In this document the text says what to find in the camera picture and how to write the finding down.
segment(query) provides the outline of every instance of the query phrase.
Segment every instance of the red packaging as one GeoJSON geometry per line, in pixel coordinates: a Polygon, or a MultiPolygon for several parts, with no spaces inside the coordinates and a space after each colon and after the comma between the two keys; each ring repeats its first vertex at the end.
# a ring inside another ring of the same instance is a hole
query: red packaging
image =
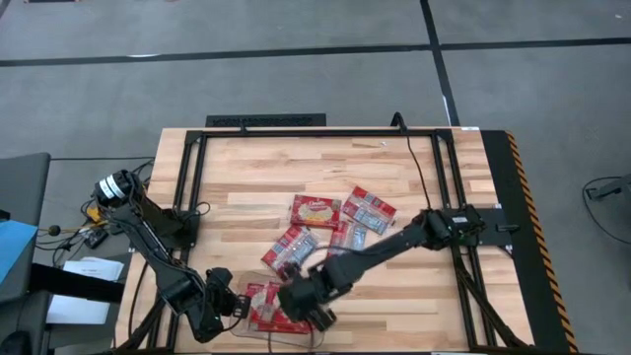
{"type": "Polygon", "coordinates": [[[342,211],[379,235],[386,231],[396,213],[394,207],[359,186],[348,197],[342,211]]]}
{"type": "Polygon", "coordinates": [[[317,238],[304,226],[291,226],[261,259],[278,276],[291,263],[302,264],[303,259],[317,247],[317,238]]]}
{"type": "Polygon", "coordinates": [[[337,228],[339,208],[338,199],[296,195],[292,205],[291,223],[313,227],[337,228]]]}
{"type": "Polygon", "coordinates": [[[251,297],[248,328],[253,331],[309,334],[311,329],[304,321],[291,322],[280,309],[277,293],[280,284],[247,284],[246,296],[251,297]]]}
{"type": "MultiPolygon", "coordinates": [[[[364,248],[366,234],[368,230],[359,223],[349,223],[341,221],[339,228],[333,231],[331,235],[330,246],[344,247],[352,250],[361,250],[364,248]]],[[[336,248],[330,248],[327,257],[335,254],[342,254],[346,251],[336,248]]]]}

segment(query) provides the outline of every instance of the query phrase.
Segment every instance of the wooden table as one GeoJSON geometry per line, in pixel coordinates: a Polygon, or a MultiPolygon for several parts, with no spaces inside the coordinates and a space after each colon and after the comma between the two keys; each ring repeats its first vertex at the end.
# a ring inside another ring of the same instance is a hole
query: wooden table
{"type": "MultiPolygon", "coordinates": [[[[173,203],[185,131],[165,129],[158,147],[148,195],[165,208],[173,203]]],[[[495,205],[498,200],[480,132],[454,129],[454,137],[467,201],[476,207],[495,205]]],[[[432,206],[439,208],[430,139],[413,137],[411,145],[428,183],[432,206]]],[[[187,193],[195,156],[193,151],[187,193]]],[[[447,154],[443,157],[452,201],[456,201],[447,154]]],[[[397,222],[386,235],[398,231],[426,207],[405,139],[398,137],[211,139],[202,181],[199,200],[209,202],[211,211],[201,219],[189,265],[202,275],[211,267],[228,267],[235,276],[231,286],[245,272],[267,272],[260,258],[289,227],[288,208],[296,193],[344,200],[360,185],[398,209],[397,222]]],[[[329,231],[316,232],[328,241],[329,231]]],[[[377,239],[371,232],[367,244],[377,239]]],[[[532,343],[513,261],[495,247],[479,248],[479,253],[489,301],[517,336],[532,343]]],[[[131,300],[143,263],[142,256],[133,255],[116,323],[118,343],[127,338],[131,300]]],[[[148,270],[133,314],[134,328],[154,303],[154,280],[153,271],[148,270]]],[[[474,302],[472,306],[478,341],[483,343],[479,311],[474,302]]],[[[467,349],[448,250],[418,248],[379,265],[331,307],[338,322],[317,351],[467,349]]],[[[159,345],[166,341],[168,322],[163,317],[159,345]]],[[[305,351],[277,343],[273,349],[305,351]]],[[[230,333],[200,344],[181,318],[175,352],[194,351],[266,352],[267,348],[265,341],[230,333]]]]}

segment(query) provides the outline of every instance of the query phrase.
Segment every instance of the red snack package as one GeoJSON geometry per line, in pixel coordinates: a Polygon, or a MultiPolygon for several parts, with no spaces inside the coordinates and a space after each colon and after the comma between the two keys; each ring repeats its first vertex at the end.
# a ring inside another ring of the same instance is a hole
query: red snack package
{"type": "Polygon", "coordinates": [[[280,309],[276,294],[280,284],[247,284],[245,294],[251,297],[248,328],[253,331],[309,334],[311,329],[304,321],[291,322],[280,309]]]}
{"type": "Polygon", "coordinates": [[[278,276],[291,263],[302,264],[303,259],[317,247],[317,238],[307,227],[291,226],[261,259],[278,276]]]}
{"type": "MultiPolygon", "coordinates": [[[[329,245],[352,250],[361,250],[364,248],[367,233],[368,230],[359,223],[341,221],[339,228],[333,231],[329,245]]],[[[342,254],[344,252],[346,251],[342,249],[330,248],[326,257],[342,254]]]]}
{"type": "Polygon", "coordinates": [[[292,205],[291,223],[313,227],[337,228],[339,208],[338,199],[296,195],[292,205]]]}
{"type": "Polygon", "coordinates": [[[344,203],[342,211],[370,230],[382,235],[392,222],[396,208],[356,186],[344,203]]]}

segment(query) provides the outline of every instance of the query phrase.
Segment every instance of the yellow and black hazard tape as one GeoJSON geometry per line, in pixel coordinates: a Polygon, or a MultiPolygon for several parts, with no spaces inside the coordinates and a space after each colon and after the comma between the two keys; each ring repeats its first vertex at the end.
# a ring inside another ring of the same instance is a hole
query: yellow and black hazard tape
{"type": "Polygon", "coordinates": [[[559,283],[556,281],[556,276],[554,274],[554,270],[552,269],[552,261],[550,260],[550,254],[548,253],[548,248],[545,244],[545,237],[543,236],[543,229],[541,228],[541,224],[539,223],[539,218],[536,215],[536,208],[534,208],[534,201],[532,200],[532,194],[530,193],[530,188],[528,188],[528,181],[526,179],[526,172],[524,171],[524,166],[522,165],[522,158],[520,157],[520,153],[517,149],[517,143],[515,142],[515,136],[511,132],[506,132],[506,135],[509,138],[509,143],[511,144],[511,150],[513,151],[513,158],[515,158],[515,166],[517,167],[517,173],[520,176],[520,183],[522,184],[522,190],[524,191],[524,198],[526,199],[526,205],[528,208],[528,213],[530,215],[530,221],[532,222],[532,226],[534,229],[534,234],[536,235],[536,240],[539,243],[539,252],[541,253],[541,259],[543,260],[543,265],[545,266],[545,271],[548,276],[548,281],[550,282],[550,289],[552,289],[552,295],[554,296],[554,300],[556,301],[556,309],[559,313],[559,317],[561,319],[561,324],[565,329],[565,337],[568,340],[570,345],[570,352],[578,352],[579,348],[576,344],[576,338],[574,337],[574,330],[572,330],[572,326],[570,325],[570,320],[568,319],[568,314],[565,310],[565,304],[563,303],[563,299],[561,298],[561,290],[559,289],[559,283]]]}

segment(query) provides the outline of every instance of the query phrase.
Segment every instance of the white paper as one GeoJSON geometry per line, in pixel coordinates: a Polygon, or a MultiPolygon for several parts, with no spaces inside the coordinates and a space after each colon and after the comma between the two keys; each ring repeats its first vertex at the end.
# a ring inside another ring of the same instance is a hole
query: white paper
{"type": "MultiPolygon", "coordinates": [[[[66,261],[63,269],[85,276],[97,277],[107,281],[116,281],[123,264],[118,261],[84,257],[81,261],[66,261]]],[[[47,323],[55,324],[104,324],[109,303],[88,301],[75,297],[52,297],[48,308],[47,323]]]]}

